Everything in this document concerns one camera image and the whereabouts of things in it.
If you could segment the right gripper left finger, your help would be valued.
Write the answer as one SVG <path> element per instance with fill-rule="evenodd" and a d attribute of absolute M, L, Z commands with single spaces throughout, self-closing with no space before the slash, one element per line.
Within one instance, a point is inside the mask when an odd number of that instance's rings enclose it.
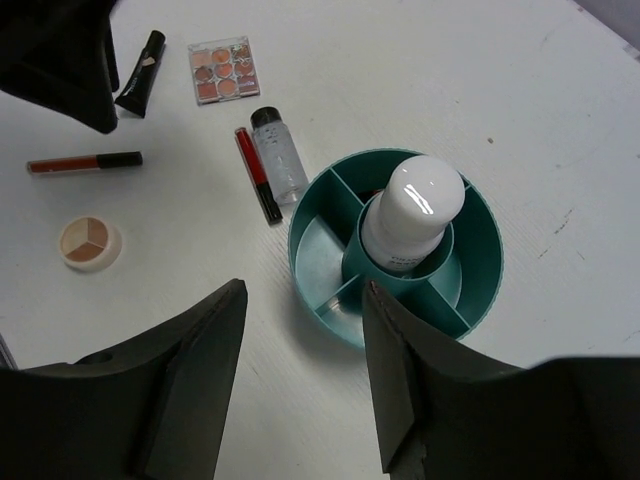
<path fill-rule="evenodd" d="M 2 477 L 212 478 L 247 305 L 233 279 L 76 363 L 3 369 Z"/>

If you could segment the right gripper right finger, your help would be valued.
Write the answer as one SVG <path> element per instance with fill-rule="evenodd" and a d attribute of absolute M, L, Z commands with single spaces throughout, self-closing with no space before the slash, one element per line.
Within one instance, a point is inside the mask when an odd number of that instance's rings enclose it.
<path fill-rule="evenodd" d="M 560 357 L 523 369 L 428 325 L 374 282 L 365 353 L 393 479 L 635 479 L 639 361 Z"/>

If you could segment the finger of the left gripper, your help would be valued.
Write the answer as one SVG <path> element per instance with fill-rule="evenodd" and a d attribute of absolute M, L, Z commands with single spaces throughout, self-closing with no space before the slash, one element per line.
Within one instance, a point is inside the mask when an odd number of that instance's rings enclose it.
<path fill-rule="evenodd" d="M 1 90 L 103 134 L 118 118 L 119 78 L 104 1 L 3 1 Z"/>

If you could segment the black squeeze tube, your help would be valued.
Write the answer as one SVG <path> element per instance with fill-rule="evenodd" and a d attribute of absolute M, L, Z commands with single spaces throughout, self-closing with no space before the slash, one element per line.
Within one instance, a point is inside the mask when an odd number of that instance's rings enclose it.
<path fill-rule="evenodd" d="M 158 30 L 152 30 L 127 84 L 114 101 L 116 105 L 140 118 L 146 116 L 165 44 L 165 35 Z"/>

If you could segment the brown lip gloss tube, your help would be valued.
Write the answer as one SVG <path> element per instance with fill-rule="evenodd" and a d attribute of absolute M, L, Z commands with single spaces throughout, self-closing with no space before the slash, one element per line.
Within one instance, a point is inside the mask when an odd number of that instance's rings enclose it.
<path fill-rule="evenodd" d="M 142 154 L 139 151 L 135 151 L 31 161 L 26 164 L 26 169 L 32 175 L 45 175 L 139 167 L 142 165 Z"/>

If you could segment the white lotion bottle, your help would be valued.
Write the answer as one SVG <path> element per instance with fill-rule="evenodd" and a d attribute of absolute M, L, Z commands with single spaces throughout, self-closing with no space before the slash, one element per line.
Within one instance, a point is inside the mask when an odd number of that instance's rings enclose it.
<path fill-rule="evenodd" d="M 464 182 L 451 165 L 425 155 L 408 158 L 369 205 L 363 248 L 381 269 L 404 274 L 438 247 L 464 200 Z"/>

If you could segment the dark red lip gloss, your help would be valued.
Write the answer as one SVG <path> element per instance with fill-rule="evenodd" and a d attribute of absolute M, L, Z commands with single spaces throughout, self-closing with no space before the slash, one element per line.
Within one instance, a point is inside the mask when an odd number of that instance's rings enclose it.
<path fill-rule="evenodd" d="M 253 140 L 248 130 L 244 127 L 236 129 L 234 135 L 265 219 L 269 225 L 276 225 L 282 221 L 283 216 L 273 198 L 271 187 Z"/>

